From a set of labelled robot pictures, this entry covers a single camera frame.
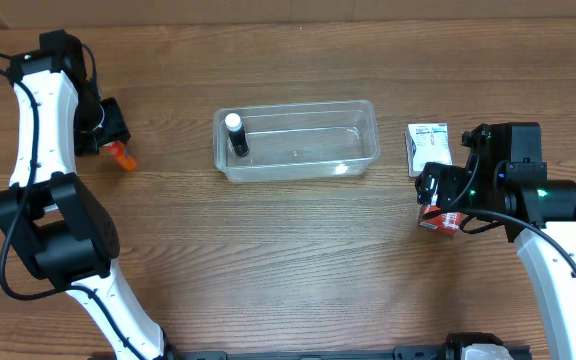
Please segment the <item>orange bottle white cap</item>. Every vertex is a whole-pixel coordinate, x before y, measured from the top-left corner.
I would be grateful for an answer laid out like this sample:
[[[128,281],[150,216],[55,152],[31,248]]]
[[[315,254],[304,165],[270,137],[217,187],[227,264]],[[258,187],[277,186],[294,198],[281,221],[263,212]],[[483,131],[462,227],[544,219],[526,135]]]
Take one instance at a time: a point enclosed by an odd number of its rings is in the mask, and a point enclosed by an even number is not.
[[[104,149],[110,153],[114,160],[128,172],[134,171],[137,168],[137,162],[132,155],[129,154],[124,143],[121,141],[113,141],[104,146]]]

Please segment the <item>red and white box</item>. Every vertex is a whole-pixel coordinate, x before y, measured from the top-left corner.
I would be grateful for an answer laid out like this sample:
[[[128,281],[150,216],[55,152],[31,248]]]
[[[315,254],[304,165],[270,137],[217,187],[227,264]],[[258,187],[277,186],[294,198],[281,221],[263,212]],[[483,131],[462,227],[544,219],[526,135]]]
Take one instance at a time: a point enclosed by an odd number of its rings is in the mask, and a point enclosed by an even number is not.
[[[425,214],[437,210],[437,206],[422,205],[420,209],[418,225],[448,236],[453,236],[459,232],[459,226],[462,221],[461,213],[444,213],[433,218],[423,218]]]

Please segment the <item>white carton box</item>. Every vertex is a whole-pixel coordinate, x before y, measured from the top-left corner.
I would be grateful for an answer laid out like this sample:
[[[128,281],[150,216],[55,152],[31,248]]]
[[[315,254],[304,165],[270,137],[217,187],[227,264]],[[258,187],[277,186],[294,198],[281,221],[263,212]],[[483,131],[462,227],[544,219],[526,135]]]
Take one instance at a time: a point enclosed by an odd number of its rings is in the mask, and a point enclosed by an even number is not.
[[[420,175],[428,162],[452,164],[446,123],[408,124],[405,143],[410,177]]]

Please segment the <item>black bottle white cap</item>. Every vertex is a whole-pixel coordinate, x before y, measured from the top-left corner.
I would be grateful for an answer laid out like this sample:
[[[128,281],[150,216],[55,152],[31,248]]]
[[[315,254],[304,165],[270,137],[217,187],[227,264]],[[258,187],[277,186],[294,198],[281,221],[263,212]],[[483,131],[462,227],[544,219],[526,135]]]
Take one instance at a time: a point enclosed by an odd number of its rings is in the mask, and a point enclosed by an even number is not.
[[[237,113],[229,113],[226,115],[224,123],[235,154],[238,157],[245,157],[249,152],[249,146],[241,116]]]

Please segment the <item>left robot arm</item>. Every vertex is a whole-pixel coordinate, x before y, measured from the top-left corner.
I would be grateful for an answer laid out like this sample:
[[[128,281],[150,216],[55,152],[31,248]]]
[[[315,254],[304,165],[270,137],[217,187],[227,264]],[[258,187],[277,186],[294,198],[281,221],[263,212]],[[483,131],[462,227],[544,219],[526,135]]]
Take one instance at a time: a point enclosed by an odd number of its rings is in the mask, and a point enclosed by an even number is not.
[[[56,30],[35,51],[9,57],[2,74],[19,105],[9,187],[0,191],[0,285],[32,301],[65,293],[91,316],[117,359],[171,359],[120,268],[115,224],[77,174],[76,157],[123,154],[131,137],[115,98],[102,98],[91,50]]]

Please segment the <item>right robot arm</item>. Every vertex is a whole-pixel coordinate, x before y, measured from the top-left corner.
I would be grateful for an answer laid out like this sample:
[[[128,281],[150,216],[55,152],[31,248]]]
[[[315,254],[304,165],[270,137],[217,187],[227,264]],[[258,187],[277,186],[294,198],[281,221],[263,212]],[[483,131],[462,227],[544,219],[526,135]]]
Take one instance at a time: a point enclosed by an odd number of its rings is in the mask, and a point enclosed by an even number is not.
[[[576,183],[551,180],[537,123],[480,124],[462,135],[465,166],[428,162],[417,176],[427,218],[461,213],[504,227],[530,278],[549,352],[576,359]]]

